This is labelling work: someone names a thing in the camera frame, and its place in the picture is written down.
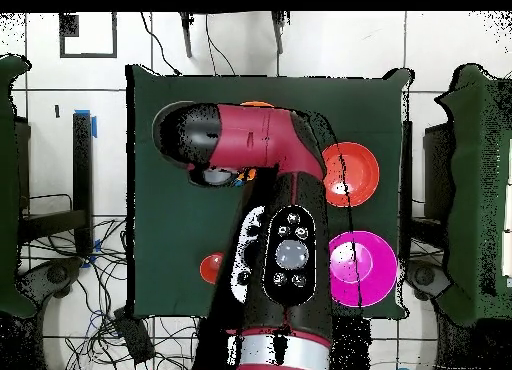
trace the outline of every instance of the pink bowl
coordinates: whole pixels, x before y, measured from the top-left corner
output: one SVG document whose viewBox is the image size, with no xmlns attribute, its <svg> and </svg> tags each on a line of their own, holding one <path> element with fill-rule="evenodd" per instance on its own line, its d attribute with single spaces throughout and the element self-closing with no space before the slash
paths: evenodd
<svg viewBox="0 0 512 370">
<path fill-rule="evenodd" d="M 380 236 L 345 232 L 329 242 L 329 251 L 331 294 L 340 304 L 368 307 L 393 289 L 398 264 L 392 248 Z"/>
</svg>

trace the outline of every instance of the button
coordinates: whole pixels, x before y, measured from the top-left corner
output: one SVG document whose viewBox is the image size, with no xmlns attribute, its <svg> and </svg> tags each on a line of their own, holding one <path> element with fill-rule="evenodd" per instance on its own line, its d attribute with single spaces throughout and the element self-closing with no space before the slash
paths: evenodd
<svg viewBox="0 0 512 370">
<path fill-rule="evenodd" d="M 285 236 L 290 233 L 290 228 L 288 226 L 280 226 L 278 232 L 279 236 Z"/>
<path fill-rule="evenodd" d="M 288 214 L 288 223 L 290 224 L 297 224 L 300 222 L 300 217 L 298 214 Z"/>
<path fill-rule="evenodd" d="M 306 278 L 302 275 L 293 275 L 292 282 L 297 288 L 303 288 L 306 285 Z"/>
<path fill-rule="evenodd" d="M 243 272 L 238 274 L 237 281 L 239 285 L 246 286 L 249 284 L 249 272 L 244 270 Z"/>
<path fill-rule="evenodd" d="M 276 273 L 274 275 L 274 283 L 277 286 L 283 286 L 286 283 L 286 276 L 284 273 Z"/>
<path fill-rule="evenodd" d="M 307 247 L 300 241 L 285 239 L 276 250 L 276 263 L 282 269 L 300 269 L 309 258 Z"/>
<path fill-rule="evenodd" d="M 298 227 L 295 229 L 295 235 L 297 235 L 297 238 L 304 240 L 308 237 L 308 230 L 304 227 Z"/>
</svg>

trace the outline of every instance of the red plate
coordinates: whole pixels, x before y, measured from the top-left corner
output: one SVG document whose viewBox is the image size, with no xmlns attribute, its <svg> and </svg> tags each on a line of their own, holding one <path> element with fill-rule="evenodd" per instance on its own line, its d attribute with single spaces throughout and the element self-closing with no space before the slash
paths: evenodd
<svg viewBox="0 0 512 370">
<path fill-rule="evenodd" d="M 345 183 L 340 154 L 346 167 Z M 353 142 L 342 142 L 326 148 L 322 156 L 327 166 L 324 185 L 329 204 L 348 207 L 346 186 L 352 207 L 373 195 L 379 184 L 379 164 L 368 148 Z"/>
<path fill-rule="evenodd" d="M 222 263 L 223 254 L 215 252 L 206 257 L 199 266 L 201 277 L 208 283 L 215 284 L 219 273 L 220 264 Z"/>
</svg>

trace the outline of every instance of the black button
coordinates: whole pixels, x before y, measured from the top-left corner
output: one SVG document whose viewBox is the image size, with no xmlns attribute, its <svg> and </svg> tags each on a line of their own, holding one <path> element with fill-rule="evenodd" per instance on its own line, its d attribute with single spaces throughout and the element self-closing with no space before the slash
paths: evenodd
<svg viewBox="0 0 512 370">
<path fill-rule="evenodd" d="M 247 286 L 249 284 L 249 272 L 244 270 L 242 273 L 239 273 L 237 281 L 239 285 Z"/>
</svg>

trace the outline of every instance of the black frame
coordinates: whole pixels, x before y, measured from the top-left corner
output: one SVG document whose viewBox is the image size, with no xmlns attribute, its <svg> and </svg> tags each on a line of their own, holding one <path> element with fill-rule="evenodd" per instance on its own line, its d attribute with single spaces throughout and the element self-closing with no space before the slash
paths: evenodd
<svg viewBox="0 0 512 370">
<path fill-rule="evenodd" d="M 17 117 L 21 131 L 29 131 L 28 120 Z M 29 143 L 28 136 L 18 139 L 18 165 L 20 170 L 21 195 L 28 196 Z M 90 115 L 73 115 L 73 210 L 44 215 L 27 215 L 20 218 L 18 243 L 24 244 L 38 238 L 74 230 L 76 253 L 88 257 L 93 251 L 92 223 L 92 139 Z"/>
</svg>

